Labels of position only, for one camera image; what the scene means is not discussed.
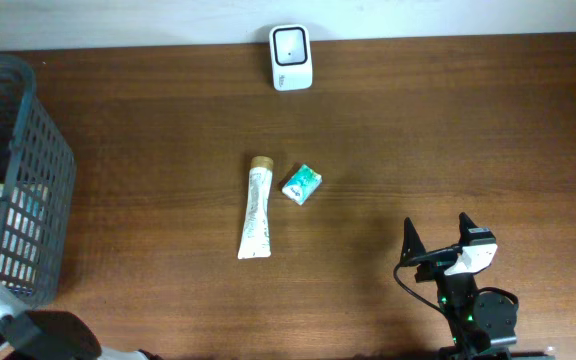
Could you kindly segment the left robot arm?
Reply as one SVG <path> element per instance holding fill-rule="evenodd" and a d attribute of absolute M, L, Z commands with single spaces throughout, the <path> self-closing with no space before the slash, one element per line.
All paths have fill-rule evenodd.
<path fill-rule="evenodd" d="M 145 350 L 119 351 L 100 344 L 67 311 L 32 310 L 0 283 L 0 359 L 161 360 Z"/>

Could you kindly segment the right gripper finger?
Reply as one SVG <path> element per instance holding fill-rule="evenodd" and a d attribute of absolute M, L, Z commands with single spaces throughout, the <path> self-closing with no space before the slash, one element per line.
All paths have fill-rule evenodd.
<path fill-rule="evenodd" d="M 460 245 L 469 245 L 475 239 L 478 230 L 479 227 L 465 212 L 459 214 Z"/>
<path fill-rule="evenodd" d="M 416 266 L 426 254 L 427 251 L 412 220 L 406 217 L 404 220 L 404 239 L 399 265 L 402 267 Z"/>

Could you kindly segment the white tube with tan cap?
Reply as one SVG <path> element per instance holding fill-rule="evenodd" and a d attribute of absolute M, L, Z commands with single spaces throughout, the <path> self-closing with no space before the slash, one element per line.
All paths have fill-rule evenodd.
<path fill-rule="evenodd" d="M 273 165 L 273 160 L 266 156 L 256 156 L 251 160 L 246 212 L 237 254 L 239 260 L 271 256 L 268 200 Z"/>

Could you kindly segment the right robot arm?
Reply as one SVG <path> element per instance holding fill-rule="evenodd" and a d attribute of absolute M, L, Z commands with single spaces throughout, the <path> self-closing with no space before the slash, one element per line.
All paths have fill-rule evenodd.
<path fill-rule="evenodd" d="M 497 287 L 476 284 L 475 276 L 487 269 L 498 249 L 495 235 L 477 226 L 464 212 L 459 214 L 457 243 L 428 251 L 412 222 L 403 223 L 403 244 L 393 269 L 397 284 L 416 300 L 437 311 L 448 323 L 453 344 L 438 350 L 438 359 L 549 359 L 545 352 L 513 353 L 517 343 L 519 298 Z M 437 300 L 408 287 L 399 277 L 402 268 L 414 268 L 417 283 L 433 282 Z"/>

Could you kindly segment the teal tissue pack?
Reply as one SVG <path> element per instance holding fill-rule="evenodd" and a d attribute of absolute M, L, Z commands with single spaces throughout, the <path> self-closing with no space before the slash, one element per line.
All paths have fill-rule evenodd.
<path fill-rule="evenodd" d="M 282 187 L 282 193 L 302 206 L 322 183 L 322 175 L 302 165 Z"/>

